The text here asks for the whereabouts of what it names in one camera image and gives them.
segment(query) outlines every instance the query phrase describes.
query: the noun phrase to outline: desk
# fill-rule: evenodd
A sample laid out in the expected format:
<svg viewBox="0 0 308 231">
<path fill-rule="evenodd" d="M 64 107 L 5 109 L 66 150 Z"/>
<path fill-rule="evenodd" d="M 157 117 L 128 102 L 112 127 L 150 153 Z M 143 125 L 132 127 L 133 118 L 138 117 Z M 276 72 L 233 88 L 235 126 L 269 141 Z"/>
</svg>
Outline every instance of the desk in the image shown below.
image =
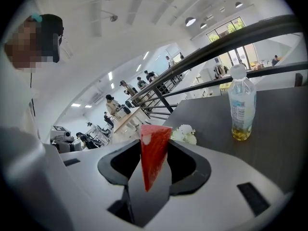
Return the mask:
<svg viewBox="0 0 308 231">
<path fill-rule="evenodd" d="M 197 145 L 234 155 L 276 183 L 294 189 L 308 146 L 308 87 L 257 91 L 256 115 L 248 140 L 236 141 L 228 95 L 183 100 L 165 121 L 189 124 Z"/>
<path fill-rule="evenodd" d="M 232 82 L 224 83 L 219 85 L 220 94 L 222 95 L 222 91 L 225 91 L 230 87 Z"/>
<path fill-rule="evenodd" d="M 129 114 L 115 121 L 114 133 L 120 131 L 121 128 L 124 127 L 133 117 L 136 117 L 142 124 L 142 121 L 137 117 L 138 112 L 143 112 L 142 109 L 140 107 L 136 107 L 136 108 L 131 108 L 129 110 L 130 110 Z"/>
</svg>

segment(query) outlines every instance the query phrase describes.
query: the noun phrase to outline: wooden desk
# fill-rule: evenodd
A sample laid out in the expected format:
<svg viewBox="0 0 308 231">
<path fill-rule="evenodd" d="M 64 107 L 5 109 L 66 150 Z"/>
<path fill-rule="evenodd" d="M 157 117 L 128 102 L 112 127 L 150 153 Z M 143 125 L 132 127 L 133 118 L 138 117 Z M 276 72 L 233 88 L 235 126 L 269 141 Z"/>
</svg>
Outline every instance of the wooden desk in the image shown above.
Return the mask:
<svg viewBox="0 0 308 231">
<path fill-rule="evenodd" d="M 114 133 L 118 132 L 122 127 L 124 127 L 133 117 L 136 117 L 139 120 L 139 118 L 136 116 L 139 111 L 142 111 L 140 107 L 130 108 L 129 114 L 115 121 Z"/>
<path fill-rule="evenodd" d="M 307 155 L 307 97 L 308 87 L 257 91 L 246 141 L 232 137 L 228 95 L 183 100 L 164 126 L 191 125 L 197 145 L 244 160 L 287 193 L 294 189 Z"/>
<path fill-rule="evenodd" d="M 222 95 L 222 91 L 225 91 L 231 86 L 232 82 L 224 83 L 219 85 L 220 94 Z"/>
</svg>

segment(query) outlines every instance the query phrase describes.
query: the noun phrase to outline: red triangular object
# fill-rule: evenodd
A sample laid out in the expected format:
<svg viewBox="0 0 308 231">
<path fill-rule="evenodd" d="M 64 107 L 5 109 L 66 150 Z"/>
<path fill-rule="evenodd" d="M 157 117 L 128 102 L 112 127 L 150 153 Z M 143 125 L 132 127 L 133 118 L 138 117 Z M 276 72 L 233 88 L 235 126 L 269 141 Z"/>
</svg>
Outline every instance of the red triangular object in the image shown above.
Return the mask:
<svg viewBox="0 0 308 231">
<path fill-rule="evenodd" d="M 141 126 L 141 165 L 145 190 L 148 192 L 156 180 L 165 156 L 172 128 L 157 125 Z"/>
</svg>

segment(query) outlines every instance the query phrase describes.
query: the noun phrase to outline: white bottle cap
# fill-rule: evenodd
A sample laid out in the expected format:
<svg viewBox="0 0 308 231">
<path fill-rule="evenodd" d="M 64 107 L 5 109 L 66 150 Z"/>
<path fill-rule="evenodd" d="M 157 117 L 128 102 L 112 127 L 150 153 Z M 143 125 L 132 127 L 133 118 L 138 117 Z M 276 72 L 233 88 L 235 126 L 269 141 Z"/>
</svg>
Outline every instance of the white bottle cap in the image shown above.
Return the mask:
<svg viewBox="0 0 308 231">
<path fill-rule="evenodd" d="M 243 64 L 234 65 L 230 69 L 230 74 L 231 74 L 233 79 L 242 79 L 242 78 L 245 78 L 247 76 L 246 68 Z"/>
</svg>

